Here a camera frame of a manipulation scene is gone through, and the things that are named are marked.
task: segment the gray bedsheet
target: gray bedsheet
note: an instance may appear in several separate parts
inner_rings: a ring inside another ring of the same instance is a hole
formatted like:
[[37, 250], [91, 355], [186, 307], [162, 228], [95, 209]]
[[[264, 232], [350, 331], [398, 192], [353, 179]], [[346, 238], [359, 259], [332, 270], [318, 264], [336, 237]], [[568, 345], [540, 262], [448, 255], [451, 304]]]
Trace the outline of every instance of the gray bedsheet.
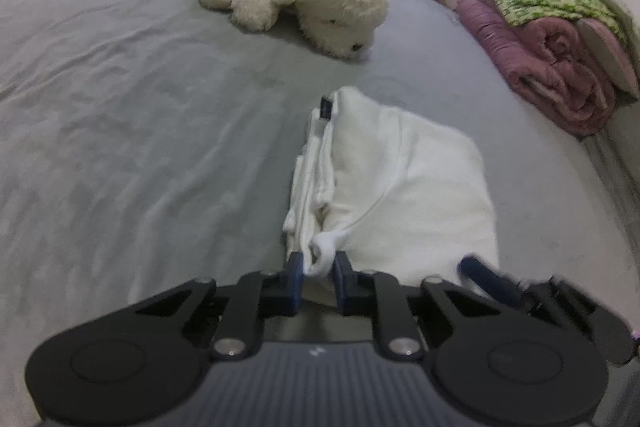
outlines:
[[640, 324], [632, 254], [576, 140], [452, 13], [390, 4], [369, 54], [343, 62], [290, 18], [245, 34], [197, 0], [0, 0], [0, 425], [36, 419], [22, 371], [49, 335], [198, 275], [279, 267], [306, 115], [348, 84], [475, 139], [504, 268], [564, 273]]

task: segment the blue handle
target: blue handle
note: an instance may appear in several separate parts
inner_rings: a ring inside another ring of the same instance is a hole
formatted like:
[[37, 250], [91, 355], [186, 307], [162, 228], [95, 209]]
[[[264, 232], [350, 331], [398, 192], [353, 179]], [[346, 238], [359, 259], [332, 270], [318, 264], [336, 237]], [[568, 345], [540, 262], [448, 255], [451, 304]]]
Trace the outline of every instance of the blue handle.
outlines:
[[285, 295], [289, 299], [291, 316], [298, 313], [300, 302], [302, 302], [302, 283], [305, 280], [303, 266], [302, 252], [291, 252], [285, 267], [285, 273], [288, 276]]
[[496, 273], [475, 255], [465, 255], [458, 264], [461, 275], [468, 277], [488, 295], [500, 302], [517, 308], [522, 291], [510, 277]]

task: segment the pillow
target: pillow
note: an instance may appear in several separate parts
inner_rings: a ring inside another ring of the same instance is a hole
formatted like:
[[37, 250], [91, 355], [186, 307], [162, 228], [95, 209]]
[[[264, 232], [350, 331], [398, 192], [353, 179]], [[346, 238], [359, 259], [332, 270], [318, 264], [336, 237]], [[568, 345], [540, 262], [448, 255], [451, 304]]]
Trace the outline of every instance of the pillow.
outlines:
[[640, 98], [640, 87], [634, 67], [612, 31], [600, 21], [589, 18], [580, 19], [576, 27], [611, 82], [634, 98]]

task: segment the white cloth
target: white cloth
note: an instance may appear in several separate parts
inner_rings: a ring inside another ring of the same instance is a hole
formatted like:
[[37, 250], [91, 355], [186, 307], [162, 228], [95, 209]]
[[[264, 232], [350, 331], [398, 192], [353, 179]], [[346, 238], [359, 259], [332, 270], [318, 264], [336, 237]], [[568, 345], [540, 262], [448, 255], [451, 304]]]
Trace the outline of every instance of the white cloth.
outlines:
[[498, 265], [482, 157], [459, 131], [386, 107], [354, 87], [335, 91], [331, 120], [311, 112], [284, 223], [305, 275], [325, 278], [335, 251], [356, 270], [419, 285], [476, 253]]

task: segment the pink blanket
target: pink blanket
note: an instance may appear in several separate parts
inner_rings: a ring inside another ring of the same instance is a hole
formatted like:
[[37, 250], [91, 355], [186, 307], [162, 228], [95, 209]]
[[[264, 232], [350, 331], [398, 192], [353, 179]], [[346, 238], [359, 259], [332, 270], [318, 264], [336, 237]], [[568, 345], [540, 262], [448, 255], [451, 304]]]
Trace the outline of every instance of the pink blanket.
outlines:
[[460, 21], [515, 92], [576, 136], [600, 130], [616, 95], [569, 21], [544, 17], [511, 28], [494, 0], [460, 0]]

